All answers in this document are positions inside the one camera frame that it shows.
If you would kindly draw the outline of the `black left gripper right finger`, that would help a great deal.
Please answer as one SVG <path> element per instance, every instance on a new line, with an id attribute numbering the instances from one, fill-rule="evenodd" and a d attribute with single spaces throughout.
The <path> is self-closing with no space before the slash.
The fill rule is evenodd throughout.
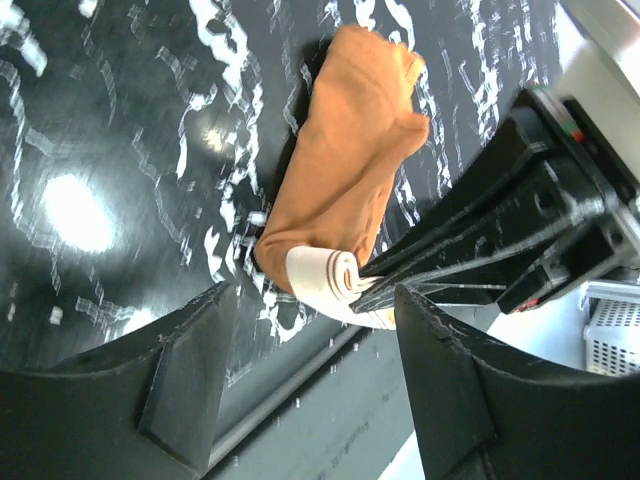
<path id="1" fill-rule="evenodd" d="M 639 378 L 516 349 L 395 290 L 401 360 L 429 479 L 635 479 Z"/>

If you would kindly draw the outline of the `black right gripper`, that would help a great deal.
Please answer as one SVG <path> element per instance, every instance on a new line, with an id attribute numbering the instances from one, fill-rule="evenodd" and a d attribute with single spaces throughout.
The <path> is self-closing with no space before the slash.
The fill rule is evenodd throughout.
<path id="1" fill-rule="evenodd" d="M 507 115 L 451 190 L 361 268 L 383 277 L 355 312 L 391 306 L 400 284 L 526 311 L 636 260 L 639 184 L 579 102 L 538 85 L 513 105 L 535 114 Z"/>

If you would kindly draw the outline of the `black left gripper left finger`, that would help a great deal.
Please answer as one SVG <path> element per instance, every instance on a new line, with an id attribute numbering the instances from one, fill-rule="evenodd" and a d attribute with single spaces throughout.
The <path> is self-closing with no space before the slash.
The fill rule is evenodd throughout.
<path id="1" fill-rule="evenodd" d="M 45 369 L 1 375 L 5 479 L 198 479 L 209 468 L 233 331 L 221 283 Z"/>

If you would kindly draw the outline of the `brown boxer briefs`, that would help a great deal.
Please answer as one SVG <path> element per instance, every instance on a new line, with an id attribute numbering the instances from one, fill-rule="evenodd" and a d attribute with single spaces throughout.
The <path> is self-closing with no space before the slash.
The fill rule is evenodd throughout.
<path id="1" fill-rule="evenodd" d="M 393 307 L 352 304 L 378 275 L 370 260 L 395 175 L 429 136 L 412 95 L 422 57 L 358 25 L 338 28 L 314 82 L 308 116 L 254 250 L 277 287 L 320 314 L 393 330 Z"/>

